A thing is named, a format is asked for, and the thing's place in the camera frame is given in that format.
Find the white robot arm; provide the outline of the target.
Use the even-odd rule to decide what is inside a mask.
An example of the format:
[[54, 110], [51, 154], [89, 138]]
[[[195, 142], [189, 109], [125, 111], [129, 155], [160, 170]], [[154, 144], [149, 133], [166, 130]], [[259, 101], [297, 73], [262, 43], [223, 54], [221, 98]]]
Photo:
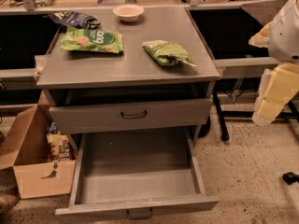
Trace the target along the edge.
[[252, 120], [264, 126], [299, 92], [299, 0], [288, 0], [249, 44], [268, 48], [269, 56], [279, 61], [274, 70], [264, 70], [254, 105]]

